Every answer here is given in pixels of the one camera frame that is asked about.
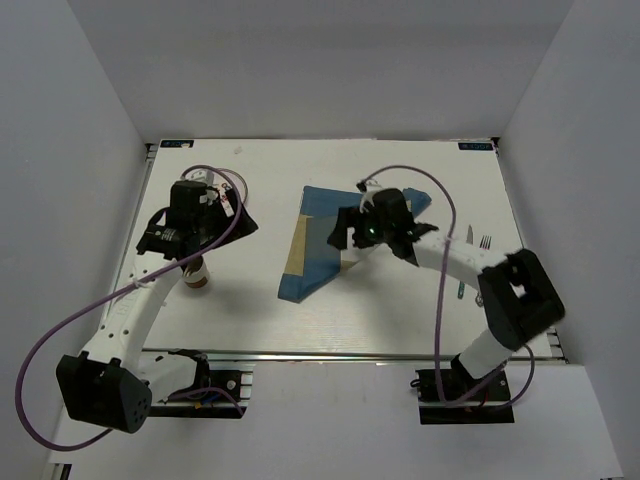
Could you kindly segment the blue tan white placemat cloth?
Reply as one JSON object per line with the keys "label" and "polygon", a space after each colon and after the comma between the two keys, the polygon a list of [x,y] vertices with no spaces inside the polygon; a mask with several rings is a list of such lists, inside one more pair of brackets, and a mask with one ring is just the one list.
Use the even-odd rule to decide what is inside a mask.
{"label": "blue tan white placemat cloth", "polygon": [[375,250],[370,247],[349,254],[328,243],[339,210],[357,210],[362,197],[361,193],[304,187],[289,256],[279,284],[277,297],[280,300],[302,302]]}

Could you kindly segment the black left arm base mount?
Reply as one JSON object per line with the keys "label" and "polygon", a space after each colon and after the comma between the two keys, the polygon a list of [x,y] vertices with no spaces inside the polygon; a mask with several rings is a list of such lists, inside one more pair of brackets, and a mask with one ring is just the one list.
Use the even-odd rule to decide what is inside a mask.
{"label": "black left arm base mount", "polygon": [[158,418],[240,420],[247,410],[253,384],[251,365],[212,358],[204,352],[178,349],[158,354],[153,361],[168,368],[167,360],[184,360],[194,371],[189,384],[155,401],[149,416]]}

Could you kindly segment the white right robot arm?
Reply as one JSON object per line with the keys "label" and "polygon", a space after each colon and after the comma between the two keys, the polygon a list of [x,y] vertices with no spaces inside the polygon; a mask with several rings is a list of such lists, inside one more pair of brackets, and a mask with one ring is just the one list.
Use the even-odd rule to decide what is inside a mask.
{"label": "white right robot arm", "polygon": [[566,315],[534,252],[499,253],[454,240],[416,221],[395,188],[367,193],[358,206],[339,208],[327,243],[341,251],[385,244],[395,257],[479,292],[487,327],[451,362],[452,388],[466,399],[477,397],[488,375]]}

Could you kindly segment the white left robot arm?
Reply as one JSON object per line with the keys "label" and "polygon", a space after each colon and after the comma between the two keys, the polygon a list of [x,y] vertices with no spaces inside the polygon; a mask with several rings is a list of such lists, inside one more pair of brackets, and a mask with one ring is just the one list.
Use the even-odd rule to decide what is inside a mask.
{"label": "white left robot arm", "polygon": [[206,281],[203,250],[257,228],[230,183],[180,179],[172,185],[168,206],[149,219],[136,245],[132,291],[115,298],[81,352],[63,356],[56,367],[71,419],[135,433],[153,404],[209,392],[212,377],[203,353],[149,354],[143,347],[178,282]]}

